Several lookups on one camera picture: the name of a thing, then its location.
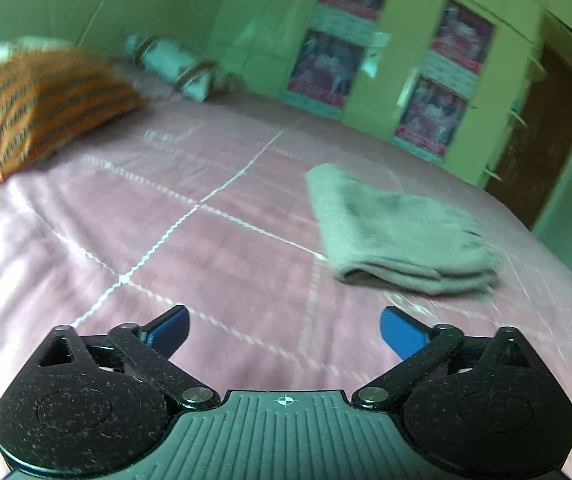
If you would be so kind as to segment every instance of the brown door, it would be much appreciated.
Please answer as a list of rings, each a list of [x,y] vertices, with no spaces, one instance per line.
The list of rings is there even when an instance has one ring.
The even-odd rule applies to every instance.
[[[521,117],[486,191],[531,229],[572,148],[572,69],[547,45],[547,76],[532,83]]]

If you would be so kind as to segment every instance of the wall poster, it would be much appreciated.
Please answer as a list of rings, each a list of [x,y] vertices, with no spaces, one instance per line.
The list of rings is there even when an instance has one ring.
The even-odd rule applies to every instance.
[[[447,0],[393,142],[441,163],[490,50],[495,25]]]
[[[318,0],[284,101],[338,119],[385,0]]]

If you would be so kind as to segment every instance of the bed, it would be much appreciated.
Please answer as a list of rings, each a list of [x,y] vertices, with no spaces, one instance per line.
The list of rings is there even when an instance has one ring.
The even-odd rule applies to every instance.
[[[0,186],[0,396],[51,327],[105,333],[175,303],[189,307],[192,329],[173,362],[221,394],[350,394],[398,362],[378,333],[394,303],[469,335],[518,327],[572,400],[572,274],[491,196],[272,100],[237,93],[194,104],[149,91],[157,93],[145,110]],[[505,256],[494,296],[334,282],[304,185],[324,162],[472,213]],[[565,471],[572,478],[572,455]]]

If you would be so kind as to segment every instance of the orange pillow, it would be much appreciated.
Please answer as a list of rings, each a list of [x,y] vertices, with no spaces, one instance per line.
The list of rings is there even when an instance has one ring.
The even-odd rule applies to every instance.
[[[20,52],[0,64],[0,183],[145,101],[81,51]]]

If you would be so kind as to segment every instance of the folded cloth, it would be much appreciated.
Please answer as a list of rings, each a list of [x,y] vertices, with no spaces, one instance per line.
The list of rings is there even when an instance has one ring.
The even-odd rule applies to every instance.
[[[501,262],[472,217],[432,198],[375,189],[332,164],[306,175],[335,279],[424,294],[488,288]]]

